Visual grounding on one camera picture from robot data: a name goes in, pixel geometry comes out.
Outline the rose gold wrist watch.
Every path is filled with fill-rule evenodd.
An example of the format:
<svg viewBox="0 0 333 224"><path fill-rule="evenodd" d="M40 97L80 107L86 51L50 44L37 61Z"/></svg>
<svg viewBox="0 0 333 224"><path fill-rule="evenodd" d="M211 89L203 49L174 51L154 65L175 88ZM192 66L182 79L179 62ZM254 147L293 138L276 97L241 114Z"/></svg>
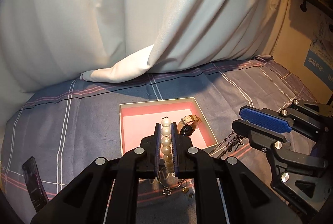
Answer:
<svg viewBox="0 0 333 224"><path fill-rule="evenodd" d="M179 135L191 136L193 132L198 128L201 123L201 119L197 115L187 115L181 118L177 124L177 130Z"/></svg>

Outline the black smartphone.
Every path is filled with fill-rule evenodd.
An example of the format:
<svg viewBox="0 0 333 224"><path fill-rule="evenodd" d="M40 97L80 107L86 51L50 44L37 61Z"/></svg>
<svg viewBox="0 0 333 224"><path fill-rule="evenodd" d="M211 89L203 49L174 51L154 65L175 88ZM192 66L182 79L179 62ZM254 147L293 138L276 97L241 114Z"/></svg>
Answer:
<svg viewBox="0 0 333 224"><path fill-rule="evenodd" d="M39 212L49 202L46 191L43 187L35 158L30 157L22 165L26 189L36 212Z"/></svg>

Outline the blue plaid bed sheet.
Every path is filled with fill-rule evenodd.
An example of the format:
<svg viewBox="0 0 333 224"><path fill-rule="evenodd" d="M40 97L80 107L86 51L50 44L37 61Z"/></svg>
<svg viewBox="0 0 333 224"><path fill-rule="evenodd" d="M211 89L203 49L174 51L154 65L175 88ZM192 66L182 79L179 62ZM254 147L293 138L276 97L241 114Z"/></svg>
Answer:
<svg viewBox="0 0 333 224"><path fill-rule="evenodd" d="M99 156L121 156L120 105L195 98L217 142L226 144L244 105L280 111L293 100L314 101L300 79L271 58L217 61L169 74L145 74L119 85L70 80L36 92L7 121L1 180L17 215L35 215L22 173L34 157L53 198Z"/></svg>

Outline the teal box pink interior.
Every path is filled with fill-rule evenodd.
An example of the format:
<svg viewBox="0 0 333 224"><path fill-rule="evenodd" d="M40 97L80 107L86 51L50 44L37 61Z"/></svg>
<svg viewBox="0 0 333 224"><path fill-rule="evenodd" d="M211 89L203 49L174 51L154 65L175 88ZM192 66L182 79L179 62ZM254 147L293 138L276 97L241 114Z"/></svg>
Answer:
<svg viewBox="0 0 333 224"><path fill-rule="evenodd" d="M145 101L120 104L120 148L124 154L140 145L141 139L154 134L155 125L176 124L186 115L195 115L201 122L193 131L192 144L209 151L217 139L194 97L170 100Z"/></svg>

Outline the white draped curtain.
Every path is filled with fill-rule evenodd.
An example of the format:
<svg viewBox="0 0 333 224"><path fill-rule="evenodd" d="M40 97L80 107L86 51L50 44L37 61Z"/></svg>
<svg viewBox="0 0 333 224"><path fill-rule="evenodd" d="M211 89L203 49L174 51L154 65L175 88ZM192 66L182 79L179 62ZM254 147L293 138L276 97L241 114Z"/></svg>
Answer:
<svg viewBox="0 0 333 224"><path fill-rule="evenodd" d="M1 124L35 91L269 51L281 0L1 0Z"/></svg>

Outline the blue wall poster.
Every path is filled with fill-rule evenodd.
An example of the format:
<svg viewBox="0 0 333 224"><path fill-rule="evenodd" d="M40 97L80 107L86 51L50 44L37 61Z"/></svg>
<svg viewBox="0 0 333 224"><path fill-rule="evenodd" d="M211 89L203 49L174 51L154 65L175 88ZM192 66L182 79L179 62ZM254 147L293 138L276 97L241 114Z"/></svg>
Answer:
<svg viewBox="0 0 333 224"><path fill-rule="evenodd" d="M304 66L314 73L330 90L332 90L332 68L312 50L308 50Z"/></svg>

